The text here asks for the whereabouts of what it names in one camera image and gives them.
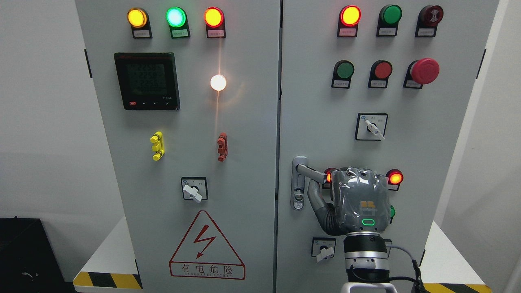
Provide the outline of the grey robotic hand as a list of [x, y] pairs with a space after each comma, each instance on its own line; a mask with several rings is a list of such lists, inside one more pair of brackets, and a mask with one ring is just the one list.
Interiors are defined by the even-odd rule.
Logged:
[[350, 232], [383, 232], [390, 223], [391, 206], [385, 175], [371, 169], [345, 167], [333, 171], [333, 202], [324, 201], [321, 185], [309, 180], [307, 194], [322, 230], [331, 236]]

